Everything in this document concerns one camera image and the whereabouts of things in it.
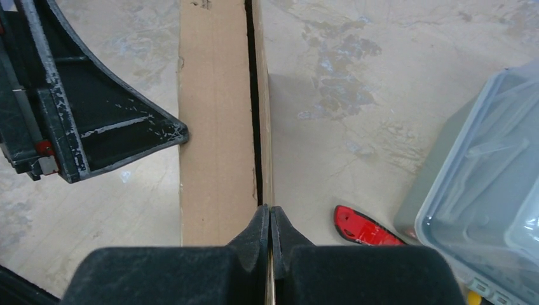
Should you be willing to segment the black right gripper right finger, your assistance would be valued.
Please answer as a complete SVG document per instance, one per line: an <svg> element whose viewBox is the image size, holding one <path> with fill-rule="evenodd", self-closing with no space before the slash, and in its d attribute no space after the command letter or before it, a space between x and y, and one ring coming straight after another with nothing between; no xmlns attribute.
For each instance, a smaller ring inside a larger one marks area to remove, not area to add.
<svg viewBox="0 0 539 305"><path fill-rule="evenodd" d="M464 304L453 272L423 246L316 246L270 210L276 304Z"/></svg>

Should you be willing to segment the brown cardboard express box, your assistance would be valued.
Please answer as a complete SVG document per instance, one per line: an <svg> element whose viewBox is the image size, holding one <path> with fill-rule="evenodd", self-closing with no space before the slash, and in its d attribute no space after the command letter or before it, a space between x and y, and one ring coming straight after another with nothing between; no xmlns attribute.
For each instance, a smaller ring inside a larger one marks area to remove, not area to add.
<svg viewBox="0 0 539 305"><path fill-rule="evenodd" d="M259 1L182 1L179 116L181 243L226 245L242 262L235 304L273 304L274 202L268 69Z"/></svg>

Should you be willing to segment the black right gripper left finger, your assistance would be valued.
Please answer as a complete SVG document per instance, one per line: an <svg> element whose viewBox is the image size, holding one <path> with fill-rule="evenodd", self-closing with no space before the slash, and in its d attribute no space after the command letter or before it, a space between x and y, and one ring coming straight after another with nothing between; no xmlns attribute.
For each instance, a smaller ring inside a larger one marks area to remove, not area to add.
<svg viewBox="0 0 539 305"><path fill-rule="evenodd" d="M219 247L108 247L77 268L61 304L264 304L270 211Z"/></svg>

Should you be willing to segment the red black utility knife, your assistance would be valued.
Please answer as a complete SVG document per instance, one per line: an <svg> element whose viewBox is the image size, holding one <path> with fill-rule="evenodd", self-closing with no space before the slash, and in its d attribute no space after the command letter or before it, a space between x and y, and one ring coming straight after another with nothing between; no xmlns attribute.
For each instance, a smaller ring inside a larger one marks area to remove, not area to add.
<svg viewBox="0 0 539 305"><path fill-rule="evenodd" d="M347 241L369 246L405 245L402 239L372 218L344 205L334 208L334 226Z"/></svg>

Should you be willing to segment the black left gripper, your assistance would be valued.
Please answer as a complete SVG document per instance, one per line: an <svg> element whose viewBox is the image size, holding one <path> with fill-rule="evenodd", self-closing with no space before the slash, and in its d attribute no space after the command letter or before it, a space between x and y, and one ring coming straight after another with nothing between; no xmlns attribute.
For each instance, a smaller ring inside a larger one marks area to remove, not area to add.
<svg viewBox="0 0 539 305"><path fill-rule="evenodd" d="M17 12L1 6L1 150L17 173L39 180L59 173L59 162L75 183L189 140L186 124L89 50L55 1L18 1L17 10L23 61L8 20ZM27 77L51 142L20 83Z"/></svg>

